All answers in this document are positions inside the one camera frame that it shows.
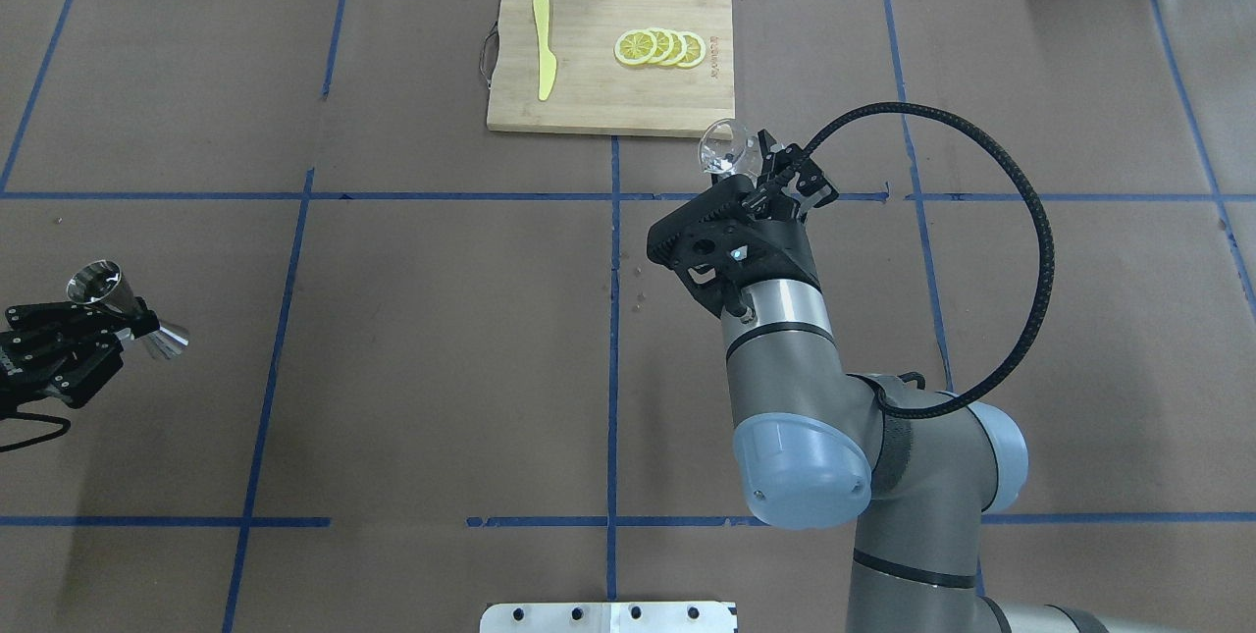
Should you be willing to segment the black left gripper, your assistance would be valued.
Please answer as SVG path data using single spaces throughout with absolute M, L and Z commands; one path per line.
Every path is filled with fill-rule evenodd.
M 3 418 L 46 397 L 80 409 L 123 365 L 121 343 L 94 343 L 77 348 L 68 357 L 67 350 L 40 348 L 35 340 L 54 340 L 59 335 L 80 339 L 99 332 L 131 332 L 131 337 L 139 338 L 158 330 L 156 311 L 148 310 L 143 301 L 129 310 L 100 303 L 35 303 L 9 306 L 4 316 L 8 329 L 1 340 Z

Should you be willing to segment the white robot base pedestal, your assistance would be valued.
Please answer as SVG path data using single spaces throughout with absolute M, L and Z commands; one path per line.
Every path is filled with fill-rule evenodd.
M 480 632 L 737 632 L 726 602 L 502 603 L 484 610 Z

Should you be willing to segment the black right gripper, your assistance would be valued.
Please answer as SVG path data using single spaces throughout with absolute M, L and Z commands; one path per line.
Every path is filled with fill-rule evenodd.
M 750 241 L 734 285 L 741 290 L 767 280 L 791 280 L 819 290 L 805 220 L 811 208 L 835 202 L 840 193 L 799 144 L 780 144 L 770 132 L 759 131 L 759 181 L 735 173 L 713 185 L 717 207 L 740 207 L 757 191 L 757 219 L 734 221 L 737 234 Z

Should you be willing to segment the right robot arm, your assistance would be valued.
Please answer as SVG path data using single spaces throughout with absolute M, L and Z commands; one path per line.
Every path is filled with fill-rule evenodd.
M 911 376 L 843 369 L 803 203 L 717 183 L 722 220 L 686 240 L 718 283 L 734 453 L 754 516 L 808 530 L 857 522 L 849 632 L 1125 632 L 1076 607 L 978 594 L 978 521 L 1027 477 L 1010 414 Z

